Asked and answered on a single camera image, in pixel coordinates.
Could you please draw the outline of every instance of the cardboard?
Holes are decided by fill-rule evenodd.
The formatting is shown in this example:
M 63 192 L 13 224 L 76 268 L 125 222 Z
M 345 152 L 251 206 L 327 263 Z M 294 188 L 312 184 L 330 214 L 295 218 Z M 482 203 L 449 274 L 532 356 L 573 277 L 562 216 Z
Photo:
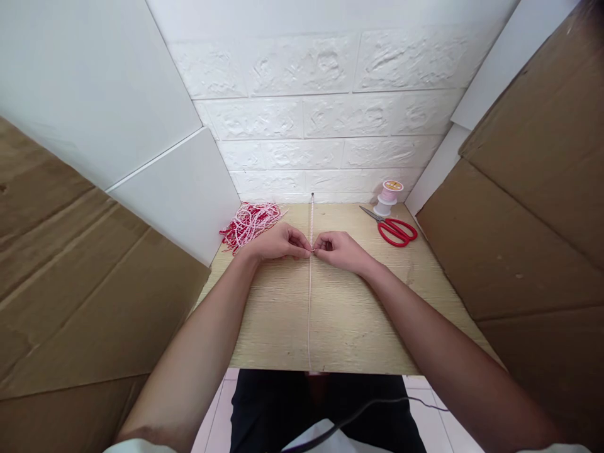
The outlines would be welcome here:
M 572 442 L 602 451 L 604 306 L 478 323 L 509 372 Z
M 583 1 L 417 214 L 510 374 L 604 449 L 604 25 Z
M 604 301 L 602 272 L 463 159 L 417 218 L 474 320 Z
M 604 15 L 584 2 L 461 155 L 604 270 Z
M 209 269 L 2 119 L 0 176 L 0 445 L 100 452 Z
M 10 453 L 102 452 L 145 376 L 0 401 L 0 445 Z

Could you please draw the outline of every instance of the leg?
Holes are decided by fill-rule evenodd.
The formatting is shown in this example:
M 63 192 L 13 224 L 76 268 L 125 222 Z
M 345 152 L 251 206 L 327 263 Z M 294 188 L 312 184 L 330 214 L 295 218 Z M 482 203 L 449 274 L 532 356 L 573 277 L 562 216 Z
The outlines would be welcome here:
M 239 371 L 231 453 L 280 451 L 315 422 L 308 382 L 296 371 Z
M 402 396 L 407 392 L 401 376 L 331 373 L 325 411 L 333 423 L 338 423 L 374 398 Z M 394 453 L 426 451 L 406 400 L 375 403 L 342 431 L 351 439 Z

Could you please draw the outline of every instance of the red and white string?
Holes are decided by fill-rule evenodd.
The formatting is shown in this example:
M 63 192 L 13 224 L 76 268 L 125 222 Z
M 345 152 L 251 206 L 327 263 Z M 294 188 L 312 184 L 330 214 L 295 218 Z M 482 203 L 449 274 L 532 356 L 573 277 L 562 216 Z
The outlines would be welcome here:
M 310 195 L 310 247 L 313 246 L 313 224 L 315 222 L 315 193 Z M 308 351 L 308 371 L 311 372 L 312 366 L 310 363 L 310 295 L 313 289 L 313 252 L 310 252 L 310 259 L 308 260 L 308 322 L 307 326 L 307 337 L 306 337 L 306 349 Z
M 272 228 L 286 213 L 275 203 L 243 202 L 228 227 L 220 231 L 222 242 L 228 244 L 224 251 L 232 250 L 234 256 L 240 247 Z

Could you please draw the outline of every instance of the forearm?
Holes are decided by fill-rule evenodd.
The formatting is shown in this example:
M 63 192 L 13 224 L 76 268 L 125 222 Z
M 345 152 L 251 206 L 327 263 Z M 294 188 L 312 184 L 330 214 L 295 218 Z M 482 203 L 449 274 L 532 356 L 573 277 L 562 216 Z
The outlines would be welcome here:
M 386 266 L 372 262 L 362 277 L 433 389 L 485 450 L 543 448 L 559 440 L 507 372 Z
M 245 249 L 180 329 L 118 440 L 141 437 L 188 452 L 230 362 L 259 259 Z

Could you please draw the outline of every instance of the brick pattern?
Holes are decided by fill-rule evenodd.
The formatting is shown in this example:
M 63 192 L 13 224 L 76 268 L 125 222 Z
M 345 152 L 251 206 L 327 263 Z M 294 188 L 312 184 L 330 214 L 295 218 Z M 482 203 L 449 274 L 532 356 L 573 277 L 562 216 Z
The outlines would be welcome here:
M 243 201 L 403 201 L 503 24 L 169 43 Z

